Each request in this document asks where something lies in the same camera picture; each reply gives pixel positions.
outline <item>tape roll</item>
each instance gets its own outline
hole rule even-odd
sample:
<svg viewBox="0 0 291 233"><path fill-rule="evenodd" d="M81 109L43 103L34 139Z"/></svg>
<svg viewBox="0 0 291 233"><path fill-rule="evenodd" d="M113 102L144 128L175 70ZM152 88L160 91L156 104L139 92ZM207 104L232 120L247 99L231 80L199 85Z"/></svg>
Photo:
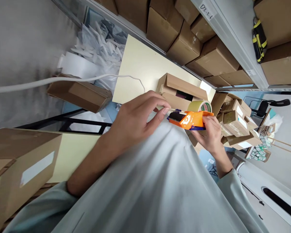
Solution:
<svg viewBox="0 0 291 233"><path fill-rule="evenodd" d="M212 112L211 103L209 101L192 101L189 104L188 111L192 112Z"/></svg>

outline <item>white cable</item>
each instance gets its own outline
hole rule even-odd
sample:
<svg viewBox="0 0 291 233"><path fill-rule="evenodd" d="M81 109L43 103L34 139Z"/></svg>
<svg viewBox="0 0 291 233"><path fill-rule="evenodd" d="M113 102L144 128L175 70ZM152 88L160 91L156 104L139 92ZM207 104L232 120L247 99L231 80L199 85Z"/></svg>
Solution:
<svg viewBox="0 0 291 233"><path fill-rule="evenodd" d="M12 91L21 91L21 90L26 90L26 89L30 89L30 88L34 88L34 87L39 87L39 86L43 86L46 84L50 84L53 82L58 82L58 81L73 81L73 82L88 82L88 81L94 81L106 76L114 76L114 77L131 77L132 79L136 79L139 80L139 82L141 83L142 87L143 87L143 91L146 92L145 90L145 86L142 84L141 80L138 78L134 78L133 76L130 75L116 75L116 74L104 74L104 75L100 75L98 77L94 77L94 78L89 78L89 79L78 79L78 78L68 78L68 77L53 77L53 78L47 78L47 79L43 79L43 80L39 80L39 81L35 81L32 83L24 83L24 84L17 84L17 85L12 85L12 86L2 86L0 87L0 93L6 93L6 92L12 92Z"/></svg>

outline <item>shelving unit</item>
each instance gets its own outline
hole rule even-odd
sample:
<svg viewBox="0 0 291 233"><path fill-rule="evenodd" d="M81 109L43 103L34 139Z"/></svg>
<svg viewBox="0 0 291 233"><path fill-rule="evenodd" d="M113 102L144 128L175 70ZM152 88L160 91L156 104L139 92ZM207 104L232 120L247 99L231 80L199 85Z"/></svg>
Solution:
<svg viewBox="0 0 291 233"><path fill-rule="evenodd" d="M159 54L166 56L166 53L146 38L146 34L128 22L120 15L115 15L105 7L93 0L80 0L89 8L104 16L124 31L143 42ZM253 18L255 16L252 0L191 0L196 8L203 14L200 6L207 5L215 12L214 17L209 21L209 25L230 50L239 64L246 71L251 71L250 76L254 82L249 87L225 87L215 88L202 77L198 76L187 67L183 69L206 82L218 91L291 91L291 85L269 86L260 64L257 63L252 44Z"/></svg>

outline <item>light blue sleeve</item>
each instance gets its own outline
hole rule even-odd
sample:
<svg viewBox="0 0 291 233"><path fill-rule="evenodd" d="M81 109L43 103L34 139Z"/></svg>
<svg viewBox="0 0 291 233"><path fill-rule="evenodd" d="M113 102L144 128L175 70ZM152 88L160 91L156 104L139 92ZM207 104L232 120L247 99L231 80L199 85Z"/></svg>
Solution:
<svg viewBox="0 0 291 233"><path fill-rule="evenodd" d="M51 232L77 200L59 183L26 205L3 233Z"/></svg>
<svg viewBox="0 0 291 233"><path fill-rule="evenodd" d="M221 178L217 185L250 233L269 232L251 206L235 169Z"/></svg>

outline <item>black chair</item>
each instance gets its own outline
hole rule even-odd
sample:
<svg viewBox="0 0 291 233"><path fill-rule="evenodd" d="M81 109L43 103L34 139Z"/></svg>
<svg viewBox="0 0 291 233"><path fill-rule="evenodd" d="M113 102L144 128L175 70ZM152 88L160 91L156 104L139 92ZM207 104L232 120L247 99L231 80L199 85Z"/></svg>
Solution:
<svg viewBox="0 0 291 233"><path fill-rule="evenodd" d="M288 105L291 104L289 99L284 99L284 100L280 100L280 101L274 101L274 100L265 100L265 99L260 99L260 98L256 98L256 97L246 96L243 100L245 101L245 99L247 97L250 97L250 98L253 98L253 99L258 99L258 100L252 100L250 102L250 104L249 104L249 107L250 107L251 103L254 102L254 101L261 102L258 110L251 109L253 112L256 113L257 117L264 117L265 116L266 110L268 108L268 105L274 106L274 107L284 107L284 106L288 106Z"/></svg>

